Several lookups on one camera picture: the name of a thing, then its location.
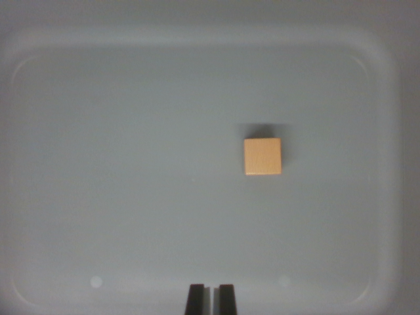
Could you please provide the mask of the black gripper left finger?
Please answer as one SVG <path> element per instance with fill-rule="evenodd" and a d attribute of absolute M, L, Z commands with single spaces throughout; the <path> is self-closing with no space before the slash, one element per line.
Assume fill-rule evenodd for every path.
<path fill-rule="evenodd" d="M 190 285 L 185 315 L 210 315 L 211 313 L 211 288 L 203 283 L 194 283 Z"/>

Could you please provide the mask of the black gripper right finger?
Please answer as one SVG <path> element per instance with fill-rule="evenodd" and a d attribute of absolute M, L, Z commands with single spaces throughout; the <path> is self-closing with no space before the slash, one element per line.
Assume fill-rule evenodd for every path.
<path fill-rule="evenodd" d="M 213 315 L 237 315 L 233 284 L 221 284 L 213 290 Z"/>

